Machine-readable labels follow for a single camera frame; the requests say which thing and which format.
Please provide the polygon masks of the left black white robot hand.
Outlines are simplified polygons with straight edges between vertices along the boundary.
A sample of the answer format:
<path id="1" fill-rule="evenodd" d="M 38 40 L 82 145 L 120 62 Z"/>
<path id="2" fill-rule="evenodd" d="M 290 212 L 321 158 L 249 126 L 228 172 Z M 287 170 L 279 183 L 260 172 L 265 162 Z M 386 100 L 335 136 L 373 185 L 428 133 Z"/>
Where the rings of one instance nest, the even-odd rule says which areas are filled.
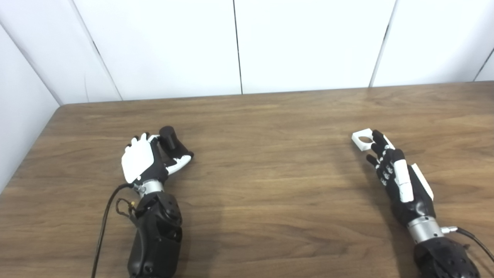
<path id="1" fill-rule="evenodd" d="M 121 164 L 129 184 L 143 185 L 151 180 L 164 183 L 193 157 L 194 153 L 180 142 L 174 128 L 166 125 L 159 134 L 146 132 L 141 137 L 133 137 L 125 148 Z"/>

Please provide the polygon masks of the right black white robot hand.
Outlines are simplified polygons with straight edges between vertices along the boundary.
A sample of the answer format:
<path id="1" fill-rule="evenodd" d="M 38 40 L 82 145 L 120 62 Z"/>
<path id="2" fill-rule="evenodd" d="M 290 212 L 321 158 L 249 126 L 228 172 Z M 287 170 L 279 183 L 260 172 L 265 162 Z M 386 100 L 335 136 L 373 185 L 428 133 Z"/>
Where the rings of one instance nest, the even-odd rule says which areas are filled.
<path id="1" fill-rule="evenodd" d="M 378 130 L 372 131 L 371 149 L 366 159 L 376 171 L 390 199 L 391 211 L 403 226 L 420 217 L 436 217 L 433 192 L 416 164 L 409 164 L 400 148 L 390 144 Z"/>

